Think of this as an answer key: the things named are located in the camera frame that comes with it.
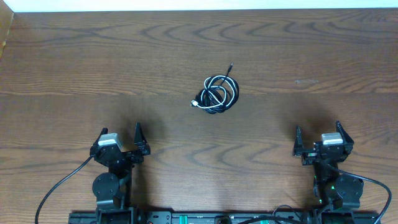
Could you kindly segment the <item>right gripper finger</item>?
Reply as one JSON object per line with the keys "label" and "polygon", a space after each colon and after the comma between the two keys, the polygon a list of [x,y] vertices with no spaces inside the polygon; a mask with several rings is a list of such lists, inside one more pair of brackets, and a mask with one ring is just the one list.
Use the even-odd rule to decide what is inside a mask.
{"label": "right gripper finger", "polygon": [[344,152],[345,154],[351,154],[351,151],[353,150],[354,146],[354,141],[350,137],[350,135],[344,130],[344,128],[341,125],[340,121],[335,121],[336,124],[336,130],[338,133],[341,134],[342,140],[343,140],[343,145],[344,145]]}
{"label": "right gripper finger", "polygon": [[293,147],[293,155],[301,156],[304,151],[304,145],[302,141],[302,132],[299,126],[296,126],[295,142]]}

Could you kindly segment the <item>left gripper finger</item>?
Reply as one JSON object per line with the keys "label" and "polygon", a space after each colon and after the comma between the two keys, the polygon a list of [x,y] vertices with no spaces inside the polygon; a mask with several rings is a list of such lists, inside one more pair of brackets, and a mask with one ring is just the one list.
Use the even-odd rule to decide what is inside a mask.
{"label": "left gripper finger", "polygon": [[98,141],[100,140],[100,137],[104,134],[108,133],[108,128],[103,128],[99,134],[99,136],[97,137],[96,141],[93,143],[93,146],[97,146],[98,145]]}
{"label": "left gripper finger", "polygon": [[146,138],[144,137],[140,122],[136,123],[134,133],[134,145],[144,156],[150,155],[150,146]]}

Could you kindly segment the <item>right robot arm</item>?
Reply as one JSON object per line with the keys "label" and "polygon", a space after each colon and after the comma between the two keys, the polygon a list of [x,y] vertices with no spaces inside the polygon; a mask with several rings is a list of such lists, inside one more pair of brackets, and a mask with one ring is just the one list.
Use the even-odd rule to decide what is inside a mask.
{"label": "right robot arm", "polygon": [[306,223],[354,223],[354,209],[360,207],[364,183],[357,177],[342,174],[338,164],[353,150],[354,141],[336,122],[334,133],[322,134],[321,140],[306,148],[299,126],[296,127],[293,155],[300,156],[304,166],[314,169],[313,193],[320,200],[320,208],[305,212]]}

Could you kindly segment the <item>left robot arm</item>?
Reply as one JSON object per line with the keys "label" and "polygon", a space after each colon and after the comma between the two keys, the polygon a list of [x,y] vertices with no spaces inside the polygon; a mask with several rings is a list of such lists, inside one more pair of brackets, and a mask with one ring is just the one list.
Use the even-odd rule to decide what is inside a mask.
{"label": "left robot arm", "polygon": [[103,128],[90,148],[90,156],[108,168],[93,181],[92,191],[96,197],[97,223],[139,223],[140,214],[131,205],[132,169],[144,162],[150,154],[150,146],[137,123],[134,133],[133,151],[122,151],[121,141],[116,133]]}

